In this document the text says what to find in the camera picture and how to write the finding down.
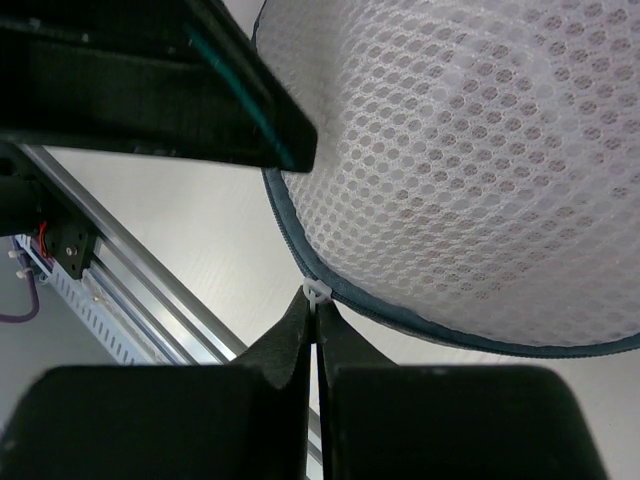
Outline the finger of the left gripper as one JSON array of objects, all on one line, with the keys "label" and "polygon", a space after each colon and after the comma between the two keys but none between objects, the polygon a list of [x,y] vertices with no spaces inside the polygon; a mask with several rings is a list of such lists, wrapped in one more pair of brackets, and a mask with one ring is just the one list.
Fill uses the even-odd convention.
[{"label": "finger of the left gripper", "polygon": [[220,1],[5,1],[1,138],[307,173],[318,137]]}]

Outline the white mesh bag blue zipper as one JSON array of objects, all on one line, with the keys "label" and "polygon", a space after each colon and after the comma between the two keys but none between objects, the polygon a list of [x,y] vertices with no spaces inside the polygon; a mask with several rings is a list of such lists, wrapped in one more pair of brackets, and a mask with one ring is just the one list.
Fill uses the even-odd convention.
[{"label": "white mesh bag blue zipper", "polygon": [[515,356],[639,345],[635,1],[267,1],[315,123],[266,193],[303,274],[389,328]]}]

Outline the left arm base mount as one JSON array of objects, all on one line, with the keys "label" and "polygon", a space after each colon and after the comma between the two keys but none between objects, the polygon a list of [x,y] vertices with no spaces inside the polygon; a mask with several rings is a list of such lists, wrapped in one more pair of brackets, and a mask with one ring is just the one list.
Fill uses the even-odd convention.
[{"label": "left arm base mount", "polygon": [[82,215],[58,212],[42,220],[36,233],[37,251],[46,261],[60,266],[73,280],[90,267],[97,230]]}]

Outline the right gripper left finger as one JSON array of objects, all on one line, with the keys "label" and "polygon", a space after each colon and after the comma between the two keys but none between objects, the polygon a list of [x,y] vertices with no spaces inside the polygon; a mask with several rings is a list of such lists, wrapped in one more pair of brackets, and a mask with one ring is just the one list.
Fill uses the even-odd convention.
[{"label": "right gripper left finger", "polygon": [[65,366],[18,402],[5,479],[302,479],[310,309],[284,316],[224,365]]}]

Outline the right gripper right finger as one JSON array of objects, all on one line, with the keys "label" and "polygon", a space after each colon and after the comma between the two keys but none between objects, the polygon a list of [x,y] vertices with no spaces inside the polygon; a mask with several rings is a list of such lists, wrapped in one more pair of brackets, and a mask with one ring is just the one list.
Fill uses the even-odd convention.
[{"label": "right gripper right finger", "polygon": [[531,365],[401,366],[332,304],[314,314],[328,479],[603,479],[580,406]]}]

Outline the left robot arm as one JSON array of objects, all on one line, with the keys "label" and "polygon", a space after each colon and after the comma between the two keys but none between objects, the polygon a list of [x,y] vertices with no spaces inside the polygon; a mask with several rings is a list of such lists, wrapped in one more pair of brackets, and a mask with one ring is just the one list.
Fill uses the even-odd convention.
[{"label": "left robot arm", "polygon": [[220,1],[5,1],[6,236],[35,230],[53,208],[17,145],[307,173],[317,132]]}]

